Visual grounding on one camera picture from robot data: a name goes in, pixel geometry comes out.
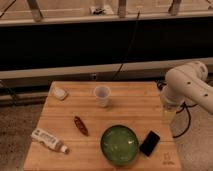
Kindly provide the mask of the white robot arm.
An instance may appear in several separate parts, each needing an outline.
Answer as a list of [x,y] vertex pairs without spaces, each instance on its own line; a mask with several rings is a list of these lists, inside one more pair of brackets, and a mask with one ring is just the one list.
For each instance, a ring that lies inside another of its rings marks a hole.
[[213,115],[213,87],[206,83],[208,69],[200,61],[174,67],[165,74],[166,85],[160,91],[162,122],[169,125],[185,99],[197,103]]

